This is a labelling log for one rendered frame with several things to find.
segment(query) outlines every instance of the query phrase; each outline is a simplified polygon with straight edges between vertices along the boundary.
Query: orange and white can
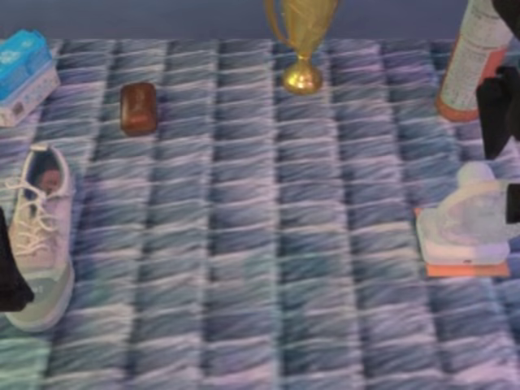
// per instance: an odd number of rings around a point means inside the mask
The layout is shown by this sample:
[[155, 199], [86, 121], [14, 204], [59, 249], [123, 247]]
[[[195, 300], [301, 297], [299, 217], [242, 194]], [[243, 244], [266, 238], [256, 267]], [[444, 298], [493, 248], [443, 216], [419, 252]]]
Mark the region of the orange and white can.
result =
[[453, 122], [479, 117], [475, 91], [484, 79], [495, 75], [512, 38], [492, 0], [469, 1], [435, 100], [442, 116]]

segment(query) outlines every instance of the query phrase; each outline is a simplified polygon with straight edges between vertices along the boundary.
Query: shoelace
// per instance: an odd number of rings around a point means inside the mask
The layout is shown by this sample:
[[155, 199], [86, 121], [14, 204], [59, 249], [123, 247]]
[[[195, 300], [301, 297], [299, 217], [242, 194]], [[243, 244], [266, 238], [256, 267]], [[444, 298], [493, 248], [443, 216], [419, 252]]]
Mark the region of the shoelace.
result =
[[30, 183], [24, 180], [18, 180], [17, 178], [8, 179], [5, 183], [6, 188], [10, 190], [28, 190], [35, 194], [35, 198], [31, 201], [24, 203], [17, 212], [21, 212], [30, 207], [36, 208], [34, 216], [36, 227], [25, 223], [23, 220], [18, 220], [19, 228], [27, 231], [18, 232], [22, 237], [28, 238], [27, 243], [20, 244], [19, 242], [11, 243], [13, 245], [13, 254], [15, 256], [24, 256], [34, 254], [39, 249], [49, 249], [49, 246], [45, 243], [49, 233], [57, 231], [57, 228], [52, 224], [57, 220], [56, 217], [50, 215], [45, 210], [46, 197], [41, 195], [41, 191], [32, 186]]

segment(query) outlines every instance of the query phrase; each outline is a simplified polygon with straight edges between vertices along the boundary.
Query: trophy cup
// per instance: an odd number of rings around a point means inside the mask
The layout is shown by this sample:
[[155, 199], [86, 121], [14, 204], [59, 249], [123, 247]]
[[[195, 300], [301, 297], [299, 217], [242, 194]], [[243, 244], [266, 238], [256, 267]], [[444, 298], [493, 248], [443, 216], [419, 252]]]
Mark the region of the trophy cup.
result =
[[281, 0], [286, 38], [276, 17], [275, 0], [264, 0], [267, 20], [276, 37], [296, 51], [298, 60], [284, 72], [284, 87], [297, 95], [316, 93], [322, 86], [320, 71], [310, 61], [327, 33], [339, 0]]

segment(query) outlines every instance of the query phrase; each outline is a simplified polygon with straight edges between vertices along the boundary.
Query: soap bar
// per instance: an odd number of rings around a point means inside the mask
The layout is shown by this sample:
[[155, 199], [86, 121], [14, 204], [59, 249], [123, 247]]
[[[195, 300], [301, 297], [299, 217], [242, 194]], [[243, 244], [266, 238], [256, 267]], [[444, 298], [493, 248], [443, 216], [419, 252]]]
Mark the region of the soap bar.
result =
[[121, 89], [121, 129], [130, 137], [151, 134], [157, 128], [157, 98], [151, 83]]

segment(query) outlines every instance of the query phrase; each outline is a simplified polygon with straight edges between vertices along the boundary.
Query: striped fabric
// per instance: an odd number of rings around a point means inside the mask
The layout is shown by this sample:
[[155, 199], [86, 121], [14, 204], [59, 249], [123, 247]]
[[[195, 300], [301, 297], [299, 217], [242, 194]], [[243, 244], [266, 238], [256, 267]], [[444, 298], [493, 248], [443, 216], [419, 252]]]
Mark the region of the striped fabric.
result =
[[[483, 159], [479, 124], [433, 106], [450, 42], [328, 41], [312, 97], [282, 90], [271, 41], [52, 46], [63, 86], [0, 129], [0, 180], [31, 142], [66, 155], [77, 283], [52, 331], [0, 318], [1, 389], [520, 388], [520, 256], [511, 279], [428, 279], [418, 251], [413, 208]], [[137, 81], [161, 123], [131, 139]], [[520, 178], [519, 150], [497, 176]]]

